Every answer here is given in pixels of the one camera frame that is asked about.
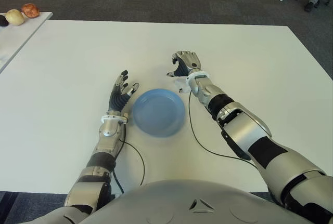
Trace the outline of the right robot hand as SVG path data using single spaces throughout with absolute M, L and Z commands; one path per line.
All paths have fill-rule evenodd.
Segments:
M 195 52 L 178 51 L 172 55 L 172 63 L 178 63 L 178 67 L 173 72 L 168 72 L 169 77 L 188 76 L 193 72 L 201 71 L 201 63 Z

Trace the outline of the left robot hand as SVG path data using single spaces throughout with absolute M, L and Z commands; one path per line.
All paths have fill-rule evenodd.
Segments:
M 132 95 L 138 90 L 139 83 L 134 83 L 128 87 L 125 81 L 128 79 L 128 71 L 124 70 L 116 79 L 109 99 L 108 111 L 121 112 L 128 103 Z

